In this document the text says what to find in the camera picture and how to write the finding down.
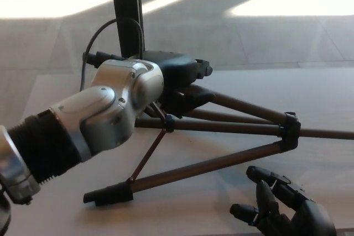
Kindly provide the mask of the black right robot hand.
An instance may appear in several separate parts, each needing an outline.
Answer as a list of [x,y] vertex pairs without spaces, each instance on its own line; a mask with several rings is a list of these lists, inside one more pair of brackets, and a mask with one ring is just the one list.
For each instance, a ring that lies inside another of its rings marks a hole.
[[233,204],[236,219],[263,235],[337,234],[325,207],[287,177],[258,166],[249,166],[246,175],[256,184],[257,206]]

